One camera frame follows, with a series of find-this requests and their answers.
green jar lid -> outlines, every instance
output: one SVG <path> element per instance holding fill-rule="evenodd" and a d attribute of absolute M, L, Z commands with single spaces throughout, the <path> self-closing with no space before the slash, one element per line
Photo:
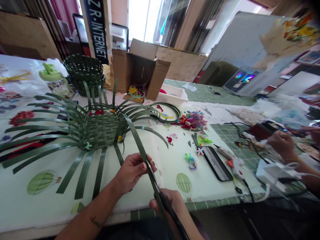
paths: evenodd
<path fill-rule="evenodd" d="M 54 81 L 60 81 L 62 79 L 60 72 L 54 69 L 53 64 L 43 63 L 43 66 L 45 70 L 39 71 L 39 76 L 41 77 L 42 80 L 48 81 L 48 82 L 54 82 Z"/>

cardboard box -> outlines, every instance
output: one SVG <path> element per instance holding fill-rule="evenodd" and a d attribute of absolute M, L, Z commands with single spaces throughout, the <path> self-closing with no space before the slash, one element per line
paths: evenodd
<path fill-rule="evenodd" d="M 137 39 L 131 42 L 129 53 L 112 49 L 114 79 L 117 92 L 127 93 L 132 83 L 146 85 L 146 99 L 155 101 L 170 67 L 170 62 L 156 58 L 158 46 Z"/>

tattoo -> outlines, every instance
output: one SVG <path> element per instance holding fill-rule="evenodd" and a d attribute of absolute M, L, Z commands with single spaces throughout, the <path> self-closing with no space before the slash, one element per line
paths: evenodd
<path fill-rule="evenodd" d="M 102 227 L 102 224 L 96 222 L 95 219 L 96 219 L 96 217 L 94 217 L 94 218 L 93 218 L 93 217 L 90 217 L 90 220 L 91 220 L 91 222 L 92 222 L 94 225 L 96 225 L 97 227 Z"/>

sign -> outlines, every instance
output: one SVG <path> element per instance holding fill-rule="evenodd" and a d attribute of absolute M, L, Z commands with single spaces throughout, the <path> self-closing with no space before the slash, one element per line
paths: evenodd
<path fill-rule="evenodd" d="M 94 54 L 102 64 L 109 65 L 103 0 L 84 0 Z"/>

scissors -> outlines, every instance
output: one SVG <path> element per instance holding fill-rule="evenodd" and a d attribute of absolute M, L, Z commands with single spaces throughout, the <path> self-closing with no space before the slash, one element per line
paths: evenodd
<path fill-rule="evenodd" d="M 149 165 L 150 172 L 152 173 L 153 181 L 155 182 L 157 191 L 158 191 L 159 196 L 160 196 L 160 201 L 161 201 L 161 203 L 163 205 L 164 210 L 166 210 L 170 214 L 170 216 L 172 217 L 172 219 L 173 219 L 174 223 L 176 224 L 177 229 L 178 229 L 182 239 L 183 240 L 189 240 L 188 234 L 187 234 L 186 230 L 184 229 L 184 227 L 183 227 L 180 219 L 178 218 L 176 212 L 171 207 L 171 204 L 168 202 L 168 200 L 165 197 L 165 195 L 163 194 L 163 192 L 160 191 L 159 183 L 158 183 L 158 181 L 156 179 L 156 176 L 154 175 L 154 173 L 152 171 L 152 168 L 150 166 L 150 163 L 148 161 L 147 161 L 147 164 Z"/>

